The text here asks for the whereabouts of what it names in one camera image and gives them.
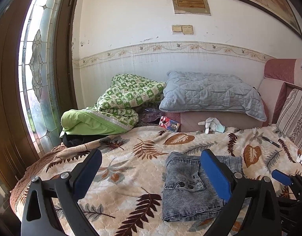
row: denim jeans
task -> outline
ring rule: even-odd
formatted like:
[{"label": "denim jeans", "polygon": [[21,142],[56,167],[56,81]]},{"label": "denim jeans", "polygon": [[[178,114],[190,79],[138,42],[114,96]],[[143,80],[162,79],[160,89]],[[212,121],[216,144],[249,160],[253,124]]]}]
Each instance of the denim jeans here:
[{"label": "denim jeans", "polygon": [[[216,156],[232,172],[243,173],[242,158]],[[166,160],[164,221],[196,221],[217,217],[225,205],[200,166],[200,156],[172,152]]]}]

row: toy package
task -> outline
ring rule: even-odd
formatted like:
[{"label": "toy package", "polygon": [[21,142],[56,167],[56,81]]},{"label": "toy package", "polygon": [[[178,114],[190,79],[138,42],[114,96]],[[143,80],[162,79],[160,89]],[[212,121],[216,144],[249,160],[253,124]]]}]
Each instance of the toy package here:
[{"label": "toy package", "polygon": [[174,121],[166,116],[162,116],[160,119],[159,125],[170,131],[177,132],[179,129],[180,123],[177,121]]}]

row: green sheet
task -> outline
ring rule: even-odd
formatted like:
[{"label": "green sheet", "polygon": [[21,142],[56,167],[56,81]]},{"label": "green sheet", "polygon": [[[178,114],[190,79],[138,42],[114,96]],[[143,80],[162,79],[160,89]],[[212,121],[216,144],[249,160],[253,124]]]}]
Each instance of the green sheet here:
[{"label": "green sheet", "polygon": [[63,131],[69,135],[112,135],[131,130],[138,122],[132,109],[147,102],[163,99],[165,82],[139,75],[120,74],[112,79],[111,87],[92,107],[69,110],[61,118]]}]

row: switch panel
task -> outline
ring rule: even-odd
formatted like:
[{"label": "switch panel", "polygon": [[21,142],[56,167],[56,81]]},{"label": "switch panel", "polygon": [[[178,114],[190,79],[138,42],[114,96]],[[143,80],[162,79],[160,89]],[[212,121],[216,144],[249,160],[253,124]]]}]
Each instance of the switch panel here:
[{"label": "switch panel", "polygon": [[181,26],[183,34],[193,34],[192,25],[183,25]]},{"label": "switch panel", "polygon": [[172,25],[172,31],[173,33],[181,33],[182,32],[181,25]]}]

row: floral border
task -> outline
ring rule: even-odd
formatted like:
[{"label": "floral border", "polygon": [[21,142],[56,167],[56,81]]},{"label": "floral border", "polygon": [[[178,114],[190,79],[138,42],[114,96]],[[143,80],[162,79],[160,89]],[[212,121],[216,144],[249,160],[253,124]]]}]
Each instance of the floral border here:
[{"label": "floral border", "polygon": [[250,49],[210,42],[172,41],[138,44],[97,53],[79,60],[73,60],[74,68],[84,68],[106,61],[126,57],[159,53],[203,53],[220,54],[267,62],[274,57]]}]

